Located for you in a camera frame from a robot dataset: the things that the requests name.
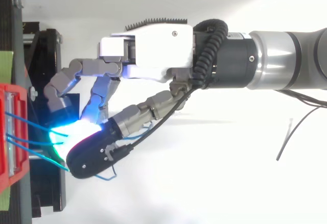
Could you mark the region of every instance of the wire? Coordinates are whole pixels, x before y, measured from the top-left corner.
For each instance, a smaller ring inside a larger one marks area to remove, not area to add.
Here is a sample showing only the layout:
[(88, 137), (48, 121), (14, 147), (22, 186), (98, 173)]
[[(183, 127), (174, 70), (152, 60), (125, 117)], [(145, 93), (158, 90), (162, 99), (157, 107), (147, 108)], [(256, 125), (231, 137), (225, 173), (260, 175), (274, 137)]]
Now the wire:
[(19, 116), (16, 116), (16, 115), (14, 115), (14, 114), (11, 114), (11, 113), (9, 113), (9, 112), (7, 112), (7, 111), (5, 112), (5, 114), (8, 115), (8, 116), (11, 116), (11, 117), (13, 117), (13, 118), (19, 119), (19, 120), (21, 120), (21, 121), (23, 121), (23, 122), (25, 122), (25, 123), (27, 123), (27, 124), (30, 124), (30, 125), (32, 125), (32, 126), (34, 126), (34, 127), (36, 127), (36, 128), (42, 129), (42, 130), (44, 130), (44, 131), (52, 132), (52, 133), (55, 133), (55, 134), (57, 134), (57, 135), (59, 135), (59, 136), (68, 137), (68, 135), (65, 135), (65, 134), (63, 134), (63, 133), (59, 133), (59, 132), (55, 132), (55, 131), (53, 131), (53, 130), (51, 130), (51, 129), (49, 129), (49, 128), (45, 128), (45, 127), (43, 127), (43, 126), (41, 126), (41, 125), (39, 125), (39, 124), (37, 124), (37, 123), (33, 123), (33, 122), (29, 121), (29, 120), (26, 120), (26, 119), (24, 119), (24, 118), (21, 118), (21, 117), (19, 117)]
[(183, 103), (184, 100), (188, 98), (188, 96), (191, 95), (196, 89), (192, 88), (190, 89), (186, 94), (183, 95), (182, 98), (180, 98), (177, 103), (171, 108), (171, 110), (150, 130), (146, 131), (141, 138), (139, 138), (137, 141), (135, 141), (132, 144), (132, 148), (139, 145), (142, 141), (144, 141), (147, 137), (149, 137), (153, 132), (155, 132), (162, 124), (179, 108), (179, 106)]
[(59, 167), (59, 168), (65, 170), (65, 171), (68, 171), (69, 172), (69, 170), (66, 167), (62, 166), (61, 164), (57, 163), (56, 161), (54, 161), (52, 159), (49, 159), (48, 157), (46, 157), (46, 156), (44, 156), (44, 155), (42, 155), (40, 153), (37, 153), (36, 151), (30, 150), (30, 149), (28, 149), (28, 148), (26, 148), (26, 147), (24, 147), (24, 146), (22, 146), (22, 145), (20, 145), (20, 144), (18, 144), (16, 142), (14, 142), (14, 141), (11, 141), (9, 139), (7, 139), (7, 142), (9, 142), (9, 143), (11, 143), (11, 144), (19, 147), (20, 149), (23, 149), (25, 151), (28, 151), (29, 153), (34, 154), (34, 155), (38, 156), (39, 158), (44, 159), (44, 160), (46, 160), (46, 161), (48, 161), (48, 162), (56, 165), (57, 167)]
[(112, 171), (113, 171), (113, 173), (114, 173), (114, 176), (112, 176), (112, 177), (110, 177), (110, 178), (105, 178), (105, 177), (102, 177), (102, 176), (100, 176), (100, 175), (97, 174), (97, 175), (95, 175), (95, 177), (97, 177), (97, 178), (99, 178), (99, 179), (102, 179), (102, 180), (104, 180), (104, 181), (110, 181), (110, 180), (116, 178), (116, 177), (117, 177), (116, 171), (115, 171), (113, 165), (112, 165), (111, 167), (112, 167)]
[(63, 142), (57, 142), (57, 143), (49, 143), (49, 142), (36, 142), (36, 141), (29, 141), (29, 140), (24, 140), (24, 139), (21, 139), (21, 138), (18, 138), (16, 136), (12, 136), (10, 134), (6, 134), (7, 137), (10, 137), (14, 140), (17, 140), (17, 141), (21, 141), (21, 142), (25, 142), (25, 143), (29, 143), (29, 144), (32, 144), (32, 145), (39, 145), (39, 146), (53, 146), (53, 145), (62, 145)]
[[(147, 131), (149, 131), (152, 127), (153, 127), (153, 123), (151, 122), (150, 126), (147, 126), (147, 127), (144, 126), (143, 128), (146, 128)], [(138, 135), (138, 136), (129, 136), (129, 137), (125, 137), (125, 138), (123, 138), (123, 140), (136, 140), (136, 139), (141, 138), (142, 136), (144, 136), (144, 134), (145, 134), (147, 131), (141, 133), (141, 134)]]
[[(11, 144), (13, 144), (13, 145), (15, 145), (15, 146), (17, 146), (17, 147), (19, 147), (19, 148), (22, 149), (22, 150), (25, 150), (25, 151), (27, 151), (27, 152), (29, 152), (29, 153), (31, 153), (31, 154), (34, 154), (34, 155), (38, 156), (39, 158), (48, 161), (49, 163), (52, 163), (53, 165), (59, 167), (60, 169), (63, 169), (63, 170), (65, 170), (65, 171), (69, 172), (69, 169), (67, 169), (66, 167), (64, 167), (64, 166), (62, 166), (61, 164), (57, 163), (56, 161), (54, 161), (54, 160), (52, 160), (52, 159), (49, 159), (47, 156), (44, 156), (44, 155), (42, 155), (42, 154), (40, 154), (40, 153), (38, 153), (38, 152), (36, 152), (36, 151), (30, 150), (30, 149), (28, 149), (28, 148), (26, 148), (26, 147), (24, 147), (24, 146), (22, 146), (22, 145), (20, 145), (20, 144), (18, 144), (18, 143), (16, 143), (16, 142), (14, 142), (14, 141), (11, 141), (11, 140), (9, 140), (9, 139), (7, 139), (7, 142), (8, 142), (8, 143), (11, 143)], [(114, 169), (113, 166), (112, 166), (112, 170), (113, 170), (114, 176), (112, 176), (112, 177), (110, 177), (110, 178), (104, 178), (104, 177), (102, 177), (102, 176), (100, 176), (100, 175), (95, 175), (95, 177), (97, 177), (97, 178), (99, 178), (99, 179), (102, 179), (102, 180), (104, 180), (104, 181), (110, 181), (110, 180), (112, 180), (112, 179), (114, 179), (114, 178), (117, 177), (116, 171), (115, 171), (115, 169)]]
[(298, 92), (295, 92), (292, 90), (276, 90), (276, 91), (281, 94), (296, 98), (306, 105), (313, 106), (313, 107), (327, 108), (327, 102), (325, 102), (325, 101), (317, 100), (315, 98), (312, 98), (310, 96), (307, 96), (307, 95), (304, 95), (304, 94), (301, 94), (301, 93), (298, 93)]
[(280, 158), (281, 158), (281, 156), (282, 156), (282, 153), (283, 153), (283, 151), (284, 151), (284, 149), (285, 149), (285, 147), (286, 147), (286, 145), (287, 145), (287, 143), (289, 142), (289, 140), (290, 140), (290, 138), (292, 137), (292, 135), (294, 134), (294, 132), (296, 131), (296, 129), (300, 126), (300, 124), (311, 114), (311, 113), (313, 113), (315, 110), (318, 110), (320, 107), (317, 107), (317, 108), (314, 108), (312, 111), (310, 111), (308, 114), (306, 114), (302, 119), (301, 119), (301, 121), (299, 121), (299, 123), (294, 127), (294, 129), (292, 130), (292, 132), (287, 136), (287, 138), (285, 139), (285, 141), (284, 141), (284, 143), (283, 143), (283, 145), (282, 145), (282, 147), (281, 147), (281, 149), (280, 149), (280, 151), (279, 151), (279, 153), (278, 153), (278, 155), (277, 155), (277, 158), (276, 158), (276, 160), (278, 161)]

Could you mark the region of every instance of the coiled black cable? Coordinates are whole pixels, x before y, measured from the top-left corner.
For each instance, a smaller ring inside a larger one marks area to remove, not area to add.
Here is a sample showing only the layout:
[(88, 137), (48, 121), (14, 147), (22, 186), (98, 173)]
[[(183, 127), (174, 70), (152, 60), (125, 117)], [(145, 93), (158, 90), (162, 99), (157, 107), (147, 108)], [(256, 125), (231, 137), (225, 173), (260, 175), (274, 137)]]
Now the coiled black cable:
[(219, 19), (205, 20), (194, 26), (193, 31), (204, 32), (209, 28), (213, 29), (213, 34), (209, 37), (193, 68), (192, 85), (196, 89), (205, 87), (208, 71), (212, 67), (217, 52), (228, 33), (227, 24)]

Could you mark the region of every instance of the black cylindrical joint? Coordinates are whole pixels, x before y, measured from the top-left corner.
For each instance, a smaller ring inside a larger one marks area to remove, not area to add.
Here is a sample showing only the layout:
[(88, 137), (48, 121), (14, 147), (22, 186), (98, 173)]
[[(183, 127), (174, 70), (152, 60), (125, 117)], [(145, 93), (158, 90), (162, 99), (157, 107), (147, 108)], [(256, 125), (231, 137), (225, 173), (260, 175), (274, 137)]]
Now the black cylindrical joint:
[[(197, 59), (211, 33), (195, 32)], [(242, 88), (253, 79), (258, 64), (258, 52), (248, 35), (229, 33), (223, 41), (206, 77), (207, 88)]]

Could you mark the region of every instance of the green tape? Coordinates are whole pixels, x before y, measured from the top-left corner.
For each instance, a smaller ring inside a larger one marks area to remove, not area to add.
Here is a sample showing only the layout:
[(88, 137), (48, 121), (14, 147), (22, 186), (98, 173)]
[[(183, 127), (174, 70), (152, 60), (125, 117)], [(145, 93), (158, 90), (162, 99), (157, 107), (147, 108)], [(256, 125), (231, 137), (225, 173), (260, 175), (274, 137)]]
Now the green tape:
[[(11, 83), (12, 51), (0, 51), (0, 83)], [(10, 187), (0, 193), (0, 211), (8, 211), (10, 203)]]
[(0, 51), (0, 83), (11, 83), (13, 55), (12, 51)]
[(0, 193), (0, 211), (8, 211), (10, 203), (10, 187)]

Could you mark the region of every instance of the white background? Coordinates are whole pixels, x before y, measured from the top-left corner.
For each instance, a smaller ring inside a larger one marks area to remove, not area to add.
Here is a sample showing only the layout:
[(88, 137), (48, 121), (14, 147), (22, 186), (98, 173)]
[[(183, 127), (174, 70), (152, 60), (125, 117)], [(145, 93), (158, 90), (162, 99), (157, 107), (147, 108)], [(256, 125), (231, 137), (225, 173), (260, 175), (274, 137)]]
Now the white background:
[[(24, 20), (64, 37), (62, 65), (96, 57), (103, 36), (148, 17), (220, 18), (231, 32), (314, 31), (327, 26), (325, 0), (26, 0)], [(93, 78), (73, 90), (85, 105)], [(115, 113), (167, 89), (123, 80)], [(307, 91), (327, 100), (326, 91)], [(274, 91), (195, 92), (185, 108), (116, 166), (118, 178), (66, 174), (67, 207), (43, 208), (34, 224), (327, 223), (327, 112), (314, 112), (275, 160), (288, 129), (310, 110)], [(111, 171), (104, 172), (110, 176)]]

